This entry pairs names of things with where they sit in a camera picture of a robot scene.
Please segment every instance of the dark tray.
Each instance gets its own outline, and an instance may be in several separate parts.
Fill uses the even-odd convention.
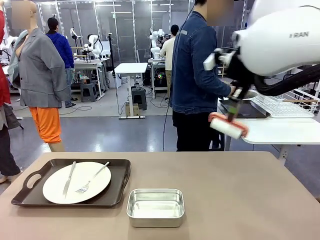
[[[110,162],[108,168],[111,172],[111,180],[108,186],[93,198],[74,204],[56,204],[48,201],[42,192],[46,180],[59,169],[76,161],[96,162],[105,164]],[[120,203],[125,187],[130,176],[130,161],[126,159],[52,159],[40,170],[31,173],[23,182],[22,190],[12,199],[13,205],[22,207],[76,207],[76,208],[111,208]],[[40,174],[32,188],[27,187],[28,181],[36,174]]]
[[[221,100],[221,112],[223,114],[228,113],[228,109],[231,107],[230,100]],[[260,109],[259,106],[254,107],[251,100],[243,100],[240,106],[237,119],[265,119],[270,116],[270,113]]]

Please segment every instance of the blue sweater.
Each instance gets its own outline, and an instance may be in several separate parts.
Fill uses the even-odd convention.
[[[203,62],[217,48],[217,35],[204,17],[194,11],[174,41],[170,105],[182,114],[217,111],[218,97],[231,88],[217,76],[217,68],[205,71]]]
[[[64,61],[65,68],[74,69],[75,68],[74,56],[66,37],[54,30],[48,31],[46,35],[51,39],[55,48],[58,50],[62,60]]]

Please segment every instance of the orange pants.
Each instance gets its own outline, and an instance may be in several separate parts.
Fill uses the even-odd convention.
[[[48,144],[61,142],[59,110],[55,107],[29,107],[40,138]]]

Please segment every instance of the white plate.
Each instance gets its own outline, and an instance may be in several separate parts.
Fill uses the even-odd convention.
[[[70,174],[71,166],[72,164],[61,168],[45,181],[42,192],[48,201],[55,204],[80,203],[101,193],[111,180],[111,172],[106,166],[90,182],[89,189],[86,192],[76,192],[76,190],[87,184],[87,182],[103,167],[103,164],[98,162],[79,162],[75,165],[65,198],[63,192]]]

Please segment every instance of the floor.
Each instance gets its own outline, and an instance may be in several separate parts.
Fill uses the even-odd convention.
[[[140,110],[141,116],[163,116],[167,112],[167,103],[165,97],[167,94],[165,92],[158,92],[156,98],[152,99],[152,92],[150,87],[144,87],[146,90],[146,99],[147,99],[147,110]],[[73,94],[74,98],[78,98],[78,101],[75,101],[76,106],[73,108],[65,108],[64,103],[63,107],[59,110],[60,117],[116,117],[119,115],[126,115],[126,108],[122,106],[128,99],[128,91],[126,84],[118,88],[118,104],[117,104],[117,95],[115,89],[109,89],[106,91],[104,97],[96,102],[81,102],[80,95]],[[19,95],[12,97],[12,106],[14,109],[14,114],[17,117],[31,118],[31,113],[28,108],[25,106],[20,106],[20,102],[17,100],[20,98]],[[172,115],[171,108],[168,111],[169,115]]]
[[[61,137],[68,152],[161,152],[164,122],[165,116],[130,120],[119,120],[117,117],[62,117]],[[25,169],[50,149],[39,138],[32,118],[24,118],[21,124],[24,130],[10,130],[11,152],[17,164]],[[175,151],[176,140],[172,117],[168,116],[164,150]],[[278,150],[271,145],[253,146],[243,140],[232,140],[230,150],[278,154]],[[287,169],[314,196],[320,195],[319,153],[317,145],[292,146],[286,162]],[[0,194],[7,186],[7,183],[0,185]]]

